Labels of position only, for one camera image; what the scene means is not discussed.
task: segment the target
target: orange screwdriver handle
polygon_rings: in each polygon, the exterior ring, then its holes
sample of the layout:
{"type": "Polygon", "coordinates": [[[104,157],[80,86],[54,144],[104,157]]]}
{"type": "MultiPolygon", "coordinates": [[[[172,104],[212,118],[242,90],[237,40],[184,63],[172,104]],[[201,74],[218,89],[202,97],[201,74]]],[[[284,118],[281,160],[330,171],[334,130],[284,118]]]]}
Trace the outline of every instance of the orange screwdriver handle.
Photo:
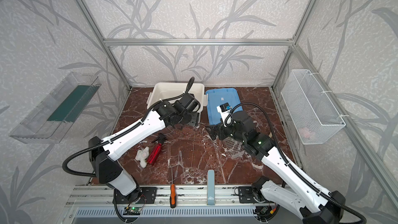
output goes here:
{"type": "Polygon", "coordinates": [[[176,196],[176,187],[174,184],[170,186],[171,194],[170,194],[170,207],[175,208],[177,205],[177,196],[176,196]]]}

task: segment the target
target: white plastic bin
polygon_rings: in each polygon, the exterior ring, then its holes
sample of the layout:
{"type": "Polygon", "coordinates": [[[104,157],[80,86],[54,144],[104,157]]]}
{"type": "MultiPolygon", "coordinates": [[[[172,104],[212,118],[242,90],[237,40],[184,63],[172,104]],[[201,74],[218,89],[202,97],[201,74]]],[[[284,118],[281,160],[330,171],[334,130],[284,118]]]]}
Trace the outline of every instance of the white plastic bin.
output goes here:
{"type": "MultiPolygon", "coordinates": [[[[159,82],[156,83],[153,91],[149,94],[147,100],[147,108],[149,108],[153,103],[172,97],[179,96],[187,88],[187,83],[173,83],[173,82],[159,82]]],[[[193,96],[199,101],[200,108],[197,112],[201,112],[203,107],[207,106],[207,95],[205,95],[205,85],[202,83],[194,83],[191,89],[188,91],[192,93],[193,96]]]]}

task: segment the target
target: screwdriver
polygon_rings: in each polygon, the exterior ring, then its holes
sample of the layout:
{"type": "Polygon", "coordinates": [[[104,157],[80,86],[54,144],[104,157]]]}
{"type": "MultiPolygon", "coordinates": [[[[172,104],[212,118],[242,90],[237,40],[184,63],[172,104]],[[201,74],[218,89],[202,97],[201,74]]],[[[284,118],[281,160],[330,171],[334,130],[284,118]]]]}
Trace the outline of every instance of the screwdriver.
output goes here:
{"type": "Polygon", "coordinates": [[[177,205],[176,187],[173,183],[173,167],[172,167],[172,185],[170,186],[170,207],[175,208],[177,205]]]}

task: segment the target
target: green strip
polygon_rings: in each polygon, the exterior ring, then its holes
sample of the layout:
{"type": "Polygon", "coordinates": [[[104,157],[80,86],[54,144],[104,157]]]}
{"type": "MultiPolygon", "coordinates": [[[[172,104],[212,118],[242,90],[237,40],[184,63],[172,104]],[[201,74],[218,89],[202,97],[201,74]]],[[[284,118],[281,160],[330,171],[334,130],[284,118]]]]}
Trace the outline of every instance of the green strip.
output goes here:
{"type": "Polygon", "coordinates": [[[75,122],[98,88],[99,86],[78,85],[47,121],[75,122]]]}

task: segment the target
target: transparent acrylic box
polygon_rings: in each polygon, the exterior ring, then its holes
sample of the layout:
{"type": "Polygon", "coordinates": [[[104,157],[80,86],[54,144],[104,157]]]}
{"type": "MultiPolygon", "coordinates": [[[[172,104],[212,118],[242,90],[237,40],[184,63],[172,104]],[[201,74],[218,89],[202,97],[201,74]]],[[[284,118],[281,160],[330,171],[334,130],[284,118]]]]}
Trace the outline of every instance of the transparent acrylic box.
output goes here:
{"type": "Polygon", "coordinates": [[[10,136],[26,144],[57,144],[72,127],[77,116],[101,86],[98,76],[69,73],[68,76],[18,124],[10,136]],[[49,121],[52,114],[80,86],[85,85],[84,92],[77,102],[68,108],[68,112],[55,120],[49,121]]]}

